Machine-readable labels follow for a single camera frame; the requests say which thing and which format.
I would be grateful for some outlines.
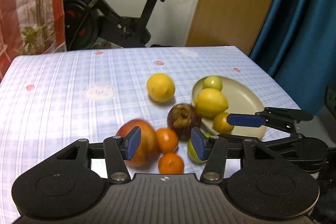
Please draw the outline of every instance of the screw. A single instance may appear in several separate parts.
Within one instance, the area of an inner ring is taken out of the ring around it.
[[[203,175],[203,177],[207,180],[218,180],[219,174],[215,172],[207,172]]]
[[[117,181],[124,181],[127,178],[127,175],[124,172],[115,172],[111,175],[111,179]]]

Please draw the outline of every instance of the rotten apple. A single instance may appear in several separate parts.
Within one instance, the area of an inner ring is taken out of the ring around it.
[[[168,127],[176,132],[179,139],[188,141],[193,127],[200,127],[202,118],[196,109],[189,104],[178,104],[168,113]]]

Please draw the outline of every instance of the teal curtain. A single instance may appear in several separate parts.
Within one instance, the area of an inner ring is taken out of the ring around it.
[[[336,0],[273,0],[249,57],[318,114],[336,82]]]

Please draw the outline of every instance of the green fruit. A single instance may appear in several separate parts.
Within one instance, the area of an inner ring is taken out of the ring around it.
[[[206,136],[206,137],[210,137],[210,136],[212,136],[210,133],[204,133],[204,135]],[[189,158],[194,162],[194,163],[196,163],[196,164],[202,164],[202,163],[205,163],[206,162],[206,160],[200,160],[199,158],[198,158],[198,156],[197,156],[197,154],[196,154],[196,151],[195,151],[195,149],[194,149],[194,147],[193,147],[193,144],[191,143],[191,139],[189,139],[189,141],[188,141],[188,150],[187,150],[187,154],[188,154],[188,156],[189,156]]]
[[[206,88],[213,88],[221,91],[223,89],[223,82],[218,76],[209,76],[203,83],[203,89]]]

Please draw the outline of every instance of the checkered tablecloth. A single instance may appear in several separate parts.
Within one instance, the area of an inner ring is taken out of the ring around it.
[[[155,105],[146,91],[154,73],[174,81],[175,103]],[[298,108],[285,91],[236,47],[129,48],[60,52],[17,57],[0,84],[0,223],[18,217],[11,198],[14,180],[43,159],[79,138],[91,143],[115,135],[134,118],[148,120],[155,129],[167,126],[167,113],[177,103],[191,102],[191,90],[207,75],[223,75],[248,86],[264,106]],[[108,86],[114,97],[89,100],[88,86]],[[264,140],[285,137],[268,129]],[[177,152],[185,173],[199,177],[203,166],[192,164],[186,145]],[[92,169],[106,177],[103,160]],[[226,177],[239,169],[228,160]],[[157,163],[130,174],[157,173]]]

